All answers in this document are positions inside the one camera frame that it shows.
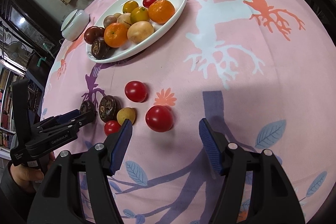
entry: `white porcelain jar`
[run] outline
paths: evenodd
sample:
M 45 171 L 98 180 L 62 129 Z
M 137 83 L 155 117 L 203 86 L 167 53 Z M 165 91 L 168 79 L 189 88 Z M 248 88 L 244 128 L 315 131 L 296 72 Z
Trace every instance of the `white porcelain jar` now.
M 62 36 L 69 41 L 76 40 L 89 22 L 90 16 L 84 10 L 72 11 L 62 24 Z

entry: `metal screw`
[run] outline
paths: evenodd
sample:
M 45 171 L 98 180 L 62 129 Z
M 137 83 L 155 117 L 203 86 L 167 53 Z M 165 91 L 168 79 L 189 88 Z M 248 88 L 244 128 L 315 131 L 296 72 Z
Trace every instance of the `metal screw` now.
M 94 146 L 95 150 L 102 150 L 104 149 L 104 145 L 102 143 L 97 143 L 95 146 Z
M 69 151 L 68 150 L 63 150 L 61 153 L 59 153 L 61 155 L 62 158 L 66 157 L 69 155 Z
M 235 150 L 238 148 L 238 145 L 236 143 L 229 143 L 228 145 L 228 148 L 232 149 L 232 150 Z
M 266 156 L 272 156 L 272 155 L 273 155 L 273 152 L 272 152 L 271 150 L 269 150 L 269 149 L 265 149 L 265 150 L 264 150 L 264 154 L 265 154 Z

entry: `pink tablecloth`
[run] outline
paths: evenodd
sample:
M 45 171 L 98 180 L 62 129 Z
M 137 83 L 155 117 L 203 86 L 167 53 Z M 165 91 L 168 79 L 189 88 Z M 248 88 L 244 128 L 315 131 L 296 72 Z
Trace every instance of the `pink tablecloth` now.
M 86 11 L 93 25 L 116 0 L 95 0 Z M 230 141 L 278 156 L 308 221 L 336 180 L 336 49 L 304 0 L 188 0 L 177 23 L 133 59 L 95 64 L 81 36 L 65 41 L 46 87 L 43 118 L 97 105 L 103 95 L 134 107 L 137 120 L 121 169 L 110 180 L 125 223 L 205 224 L 222 179 L 209 167 L 198 135 L 206 117 L 225 124 Z M 130 102 L 131 80 L 150 89 Z M 144 120 L 154 104 L 171 106 L 174 128 L 151 131 Z M 97 119 L 59 149 L 86 151 L 106 138 Z M 89 220 L 85 175 L 81 179 Z M 241 207 L 249 204 L 251 174 Z

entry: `white plate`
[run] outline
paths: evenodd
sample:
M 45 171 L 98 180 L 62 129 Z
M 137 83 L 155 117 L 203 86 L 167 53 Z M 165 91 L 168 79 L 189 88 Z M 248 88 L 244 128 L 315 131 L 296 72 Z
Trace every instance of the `white plate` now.
M 122 13 L 123 5 L 127 1 L 129 0 L 117 0 L 115 3 L 113 3 L 97 20 L 95 26 L 103 27 L 105 17 L 107 17 L 108 15 L 113 15 L 115 13 Z M 135 0 L 135 1 L 138 2 L 139 6 L 142 6 L 143 0 Z M 169 1 L 175 7 L 175 14 L 163 25 L 150 21 L 150 23 L 154 27 L 154 33 L 150 37 L 146 38 L 144 41 L 142 41 L 137 45 L 131 43 L 130 41 L 127 41 L 124 45 L 117 48 L 115 51 L 113 50 L 110 51 L 111 55 L 110 56 L 108 55 L 105 59 L 102 60 L 95 59 L 91 54 L 91 45 L 86 44 L 86 54 L 88 55 L 89 59 L 96 63 L 116 62 L 131 57 L 132 55 L 135 55 L 144 50 L 145 48 L 149 47 L 150 45 L 152 45 L 174 25 L 174 23 L 180 17 L 187 2 L 187 0 L 169 0 Z

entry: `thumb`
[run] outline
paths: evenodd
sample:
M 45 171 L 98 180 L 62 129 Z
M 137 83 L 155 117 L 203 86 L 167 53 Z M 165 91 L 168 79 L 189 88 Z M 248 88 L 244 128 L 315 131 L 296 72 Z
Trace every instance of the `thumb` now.
M 26 166 L 22 166 L 24 169 L 22 172 L 22 180 L 25 181 L 35 181 L 35 180 L 42 180 L 44 178 L 43 173 L 38 170 L 38 169 L 33 169 L 33 168 L 29 168 Z

